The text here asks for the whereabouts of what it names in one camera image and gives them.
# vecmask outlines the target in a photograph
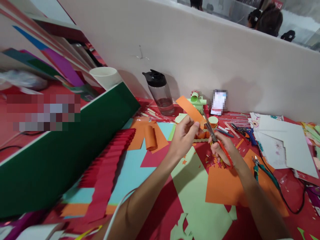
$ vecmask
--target white paper cup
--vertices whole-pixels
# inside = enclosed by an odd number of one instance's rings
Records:
[[[118,71],[111,67],[94,68],[89,73],[105,90],[123,81]]]

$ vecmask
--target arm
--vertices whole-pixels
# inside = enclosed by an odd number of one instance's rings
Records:
[[[251,170],[233,145],[231,139],[222,135],[221,133],[215,134],[217,138],[223,142],[226,150],[230,154],[230,157],[234,163],[234,168],[239,175],[241,184],[247,197],[254,222],[262,239],[277,240],[291,238],[291,235],[282,217],[253,177]],[[227,157],[221,150],[218,143],[212,144],[211,150],[216,156],[221,156],[226,164],[230,164],[228,160],[225,160]]]
[[[169,151],[161,164],[121,205],[115,217],[108,239],[136,239],[147,219],[162,187],[180,159],[192,146],[200,124],[186,116],[176,127]],[[92,240],[102,240],[109,221]]]

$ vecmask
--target pliers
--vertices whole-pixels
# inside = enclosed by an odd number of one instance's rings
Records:
[[[277,181],[277,179],[273,176],[273,174],[271,172],[269,172],[264,165],[261,165],[259,163],[259,160],[257,158],[257,156],[255,156],[255,158],[252,157],[252,161],[254,162],[255,166],[253,167],[253,171],[254,171],[254,178],[257,180],[257,182],[259,182],[258,180],[258,176],[259,176],[259,168],[261,168],[267,175],[269,178],[271,178],[273,184],[276,186],[277,189],[280,189],[280,185]]]

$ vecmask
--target hand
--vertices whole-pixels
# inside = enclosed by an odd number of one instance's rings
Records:
[[[195,135],[202,132],[199,122],[193,122],[189,115],[176,126],[167,155],[180,160],[190,150]]]
[[[230,138],[228,138],[227,136],[224,136],[223,134],[221,134],[219,132],[215,132],[214,134],[215,134],[216,138],[222,142],[225,149],[228,151],[234,167],[238,167],[239,163],[244,162],[239,151],[233,145]],[[221,149],[219,143],[216,142],[216,143],[212,144],[211,150],[212,150],[212,153],[216,155],[218,161],[221,161],[221,159],[222,159],[225,164],[230,166],[230,162],[229,162],[226,154]]]

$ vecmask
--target plastic bag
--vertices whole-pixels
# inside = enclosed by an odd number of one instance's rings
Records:
[[[17,87],[25,87],[36,91],[45,89],[48,85],[47,80],[32,73],[19,70],[10,70],[8,72],[0,73],[0,78]]]

